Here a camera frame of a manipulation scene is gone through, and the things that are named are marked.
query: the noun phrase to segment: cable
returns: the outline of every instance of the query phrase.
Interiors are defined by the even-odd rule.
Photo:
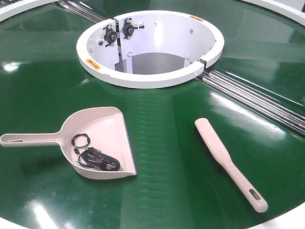
[[[100,150],[89,147],[79,156],[91,166],[99,167],[104,171],[118,171],[121,167],[120,162],[112,156],[103,154]]]
[[[87,144],[83,146],[77,146],[75,144],[75,140],[80,136],[86,137]],[[91,140],[87,134],[77,134],[73,137],[73,139],[71,140],[71,144],[74,147],[74,152],[76,154],[79,154],[78,161],[75,162],[78,162],[83,167],[87,167],[87,168],[98,167],[104,171],[118,171],[120,169],[121,165],[117,159],[108,156],[106,154],[103,154],[100,150],[95,149],[93,147],[89,147],[88,149],[85,149],[89,146],[90,142]],[[85,150],[80,154],[79,149],[82,148]]]
[[[75,144],[75,139],[80,137],[80,136],[83,136],[83,137],[87,138],[87,144],[85,144],[84,146],[76,146],[76,144]],[[71,141],[71,144],[72,144],[72,146],[74,146],[74,152],[76,154],[80,154],[80,151],[78,149],[86,148],[90,144],[90,142],[91,142],[91,140],[90,140],[90,138],[87,134],[77,134],[73,137],[73,139]]]

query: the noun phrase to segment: hand brush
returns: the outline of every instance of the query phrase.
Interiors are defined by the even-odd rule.
[[[195,126],[215,160],[227,171],[252,207],[257,212],[265,212],[268,209],[267,202],[234,165],[229,152],[209,121],[206,118],[199,118],[195,121]]]

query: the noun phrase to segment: white circular housing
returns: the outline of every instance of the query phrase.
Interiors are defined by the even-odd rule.
[[[131,36],[126,34],[127,27],[132,27]],[[115,42],[107,41],[109,29],[116,31]],[[223,47],[224,37],[211,23],[190,14],[149,10],[91,26],[79,37],[76,50],[81,65],[105,82],[130,88],[162,88],[198,76],[219,59]],[[181,57],[184,67],[166,73],[133,74],[132,57],[144,53]],[[115,70],[120,61],[123,72]]]

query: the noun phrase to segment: green conveyor belt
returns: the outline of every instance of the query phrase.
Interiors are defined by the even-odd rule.
[[[305,114],[305,28],[234,0],[84,1],[103,16],[173,10],[222,31],[211,69],[261,87]],[[305,139],[194,79],[170,88],[128,89],[89,75],[75,44],[92,23],[54,4],[0,23],[0,135],[52,133],[72,113],[115,106],[124,114],[138,175],[89,180],[58,146],[0,147],[0,217],[42,228],[42,206],[61,229],[242,229],[305,201]],[[4,66],[17,62],[8,72]],[[233,161],[269,204],[256,213],[194,134],[206,117]]]

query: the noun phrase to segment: dustpan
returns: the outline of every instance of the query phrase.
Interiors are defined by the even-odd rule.
[[[71,140],[77,134],[90,137],[89,147],[116,158],[119,171],[102,171],[99,168],[81,166]],[[136,175],[132,151],[122,112],[116,107],[94,107],[71,114],[60,131],[49,134],[4,134],[0,144],[5,147],[59,145],[72,167],[80,175],[90,179],[116,179]]]

